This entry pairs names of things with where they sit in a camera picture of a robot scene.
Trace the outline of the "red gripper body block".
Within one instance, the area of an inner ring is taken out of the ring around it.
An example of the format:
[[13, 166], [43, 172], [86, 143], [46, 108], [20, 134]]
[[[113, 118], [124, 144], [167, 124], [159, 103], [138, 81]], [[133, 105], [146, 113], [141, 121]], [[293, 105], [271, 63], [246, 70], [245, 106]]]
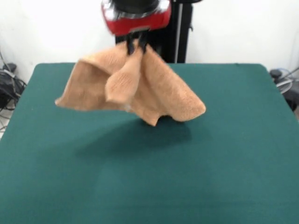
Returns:
[[101, 10], [113, 35], [127, 35], [166, 27], [171, 16], [171, 1], [103, 0]]

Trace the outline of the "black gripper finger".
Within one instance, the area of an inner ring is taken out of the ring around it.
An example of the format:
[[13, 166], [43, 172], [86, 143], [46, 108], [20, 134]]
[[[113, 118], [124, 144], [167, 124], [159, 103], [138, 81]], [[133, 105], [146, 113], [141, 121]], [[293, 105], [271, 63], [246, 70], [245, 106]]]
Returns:
[[138, 38], [138, 47], [140, 47], [143, 51], [143, 53], [146, 52], [147, 48], [147, 34], [148, 32], [140, 32], [139, 33], [139, 38]]
[[126, 46], [127, 46], [127, 55], [130, 56], [133, 54], [135, 47], [134, 47], [134, 39], [132, 34], [126, 35]]

